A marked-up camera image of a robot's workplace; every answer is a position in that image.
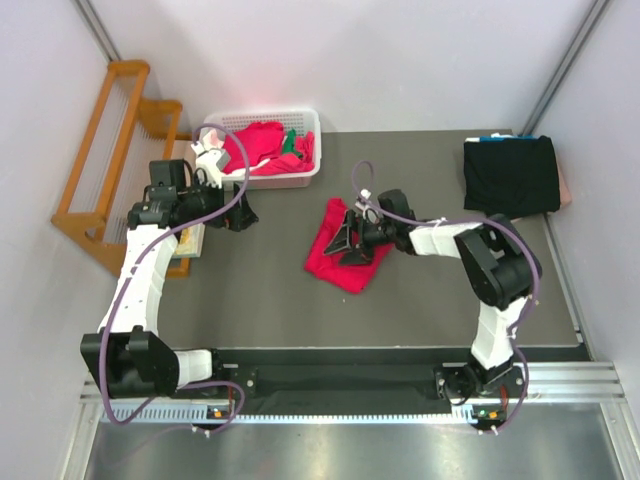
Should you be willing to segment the red t-shirt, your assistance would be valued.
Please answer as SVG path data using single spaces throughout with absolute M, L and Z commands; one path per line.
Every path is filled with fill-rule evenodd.
M 359 294 L 373 280 L 382 261 L 393 249 L 393 245 L 377 246 L 374 249 L 372 263 L 363 266 L 341 265 L 341 254 L 325 255 L 324 250 L 338 232 L 347 210 L 348 207 L 341 198 L 333 197 L 328 200 L 324 217 L 304 264 L 304 270 L 317 279 L 348 293 Z

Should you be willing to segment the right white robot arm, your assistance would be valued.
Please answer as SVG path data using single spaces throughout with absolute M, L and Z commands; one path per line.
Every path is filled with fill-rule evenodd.
M 464 403 L 498 389 L 514 362 L 519 322 L 536 293 L 540 268 L 511 221 L 503 215 L 469 222 L 420 221 L 399 189 L 371 203 L 363 190 L 321 252 L 342 266 L 369 266 L 382 246 L 412 256 L 461 261 L 479 300 L 475 338 L 467 363 L 440 381 L 441 394 Z

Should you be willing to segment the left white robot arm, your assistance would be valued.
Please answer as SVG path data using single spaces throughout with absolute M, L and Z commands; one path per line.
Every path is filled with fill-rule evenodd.
M 150 183 L 127 214 L 126 252 L 114 299 L 97 332 L 83 336 L 84 359 L 109 399 L 170 397 L 188 384 L 205 396 L 226 387 L 227 374 L 208 349 L 174 350 L 158 333 L 159 305 L 169 265 L 188 228 L 209 225 L 240 231 L 257 220 L 245 186 L 225 201 L 231 157 L 221 147 L 192 146 L 184 159 L 153 161 Z

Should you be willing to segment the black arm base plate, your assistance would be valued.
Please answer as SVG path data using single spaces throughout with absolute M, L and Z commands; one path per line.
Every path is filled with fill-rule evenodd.
M 441 394 L 446 373 L 469 360 L 466 348 L 218 349 L 215 365 L 244 390 L 244 414 L 444 413 L 455 398 Z M 521 363 L 485 397 L 516 399 Z

